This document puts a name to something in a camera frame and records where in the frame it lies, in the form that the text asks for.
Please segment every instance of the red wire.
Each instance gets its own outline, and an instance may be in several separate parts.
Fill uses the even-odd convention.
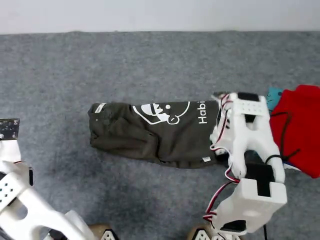
[[[229,111],[229,109],[228,109],[227,111],[225,111],[225,116],[224,116],[224,121],[223,121],[223,125],[222,125],[222,128],[221,128],[221,132],[220,132],[219,137],[218,137],[218,140],[215,142],[215,144],[216,144],[217,142],[219,142],[219,140],[221,139],[221,137],[222,137],[222,135],[223,135],[223,133],[224,133],[224,131],[225,131],[225,127],[226,127],[226,124],[227,124],[227,114],[228,114],[228,111]]]
[[[228,104],[228,103],[233,103],[233,102],[234,102],[234,101],[227,100],[227,101],[225,101],[225,103],[222,105],[221,108],[224,109],[224,107],[225,107],[226,104]]]

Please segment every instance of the black cable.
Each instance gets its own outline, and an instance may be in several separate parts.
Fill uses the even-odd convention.
[[[263,225],[264,240],[268,240],[267,225]]]
[[[212,221],[211,221],[210,223],[211,223],[211,226],[213,227],[213,229],[216,229],[215,226],[212,224]],[[218,235],[219,235],[220,237],[222,237],[223,240],[226,240],[226,238],[225,238],[224,236],[222,236],[220,233],[218,233]]]
[[[282,157],[283,161],[288,161],[289,158],[291,158],[292,156],[296,155],[298,152],[300,152],[300,149],[296,149],[294,152],[292,152],[291,154],[289,154],[288,156],[284,155],[284,148],[285,148],[285,134],[288,128],[289,123],[291,122],[292,119],[292,114],[290,112],[286,112],[286,111],[282,111],[282,112],[277,112],[271,115],[271,117],[276,117],[276,116],[280,116],[280,115],[284,115],[287,114],[285,123],[283,125],[283,129],[282,129],[282,133],[281,133],[281,139],[280,139],[280,155]]]
[[[3,240],[13,240],[2,228],[0,228],[0,237],[2,237]]]

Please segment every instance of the clothing label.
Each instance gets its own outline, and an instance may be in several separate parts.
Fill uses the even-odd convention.
[[[209,156],[205,156],[202,158],[202,160],[206,163],[206,162],[211,161],[211,158]]]
[[[104,107],[104,105],[106,105],[106,103],[100,103],[100,105],[96,108],[95,110],[95,114],[98,114],[101,112],[102,108]]]

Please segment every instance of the floor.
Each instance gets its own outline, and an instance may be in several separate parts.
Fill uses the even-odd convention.
[[[19,144],[35,188],[56,210],[110,223],[122,240],[186,239],[203,223],[225,169],[175,169],[91,148],[92,103],[320,85],[319,32],[0,35],[0,53],[0,118],[21,119]],[[267,225],[270,240],[319,237],[319,183],[286,172],[288,203]],[[263,230],[247,239],[263,239]]]

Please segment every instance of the red garment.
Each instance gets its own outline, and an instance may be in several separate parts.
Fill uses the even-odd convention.
[[[271,114],[270,126],[274,142],[284,160],[312,178],[318,178],[320,87],[300,85],[294,91],[284,90],[280,102]]]

